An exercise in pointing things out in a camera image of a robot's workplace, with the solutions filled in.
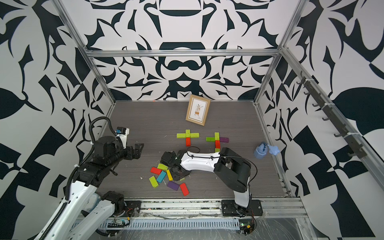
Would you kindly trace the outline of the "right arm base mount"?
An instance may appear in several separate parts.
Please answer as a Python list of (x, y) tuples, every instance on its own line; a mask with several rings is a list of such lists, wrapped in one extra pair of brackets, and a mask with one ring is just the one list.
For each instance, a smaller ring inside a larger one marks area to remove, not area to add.
[(234, 200), (222, 200), (221, 207), (222, 214), (225, 217), (259, 217), (264, 213), (259, 200), (250, 200), (247, 208), (237, 205)]

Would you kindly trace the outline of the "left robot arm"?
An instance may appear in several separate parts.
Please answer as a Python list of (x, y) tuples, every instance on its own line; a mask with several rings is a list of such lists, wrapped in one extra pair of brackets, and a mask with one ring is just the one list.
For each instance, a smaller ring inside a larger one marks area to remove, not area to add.
[(141, 157), (144, 144), (129, 147), (126, 139), (125, 135), (106, 136), (93, 142), (91, 156), (75, 167), (67, 182), (65, 198), (37, 234), (37, 240), (87, 240), (106, 219), (124, 212), (124, 196), (110, 191), (75, 225), (87, 202), (120, 161)]

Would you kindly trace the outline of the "lime block top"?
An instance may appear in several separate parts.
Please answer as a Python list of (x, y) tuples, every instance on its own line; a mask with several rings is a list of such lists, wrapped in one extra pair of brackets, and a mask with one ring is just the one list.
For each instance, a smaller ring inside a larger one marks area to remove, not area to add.
[(185, 139), (186, 137), (186, 134), (177, 134), (177, 139)]

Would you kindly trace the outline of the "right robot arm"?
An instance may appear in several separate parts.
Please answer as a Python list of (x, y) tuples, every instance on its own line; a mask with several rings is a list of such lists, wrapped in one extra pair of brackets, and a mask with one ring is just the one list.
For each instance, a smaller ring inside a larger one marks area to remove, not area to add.
[(214, 173), (234, 192), (234, 205), (240, 215), (244, 215), (250, 206), (251, 163), (229, 148), (210, 154), (165, 152), (161, 157), (161, 164), (169, 168), (176, 181), (192, 171)]

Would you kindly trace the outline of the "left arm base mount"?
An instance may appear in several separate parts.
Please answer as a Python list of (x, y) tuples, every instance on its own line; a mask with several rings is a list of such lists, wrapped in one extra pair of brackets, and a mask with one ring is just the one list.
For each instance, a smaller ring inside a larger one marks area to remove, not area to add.
[(123, 210), (114, 215), (115, 218), (138, 217), (141, 212), (141, 201), (125, 201)]

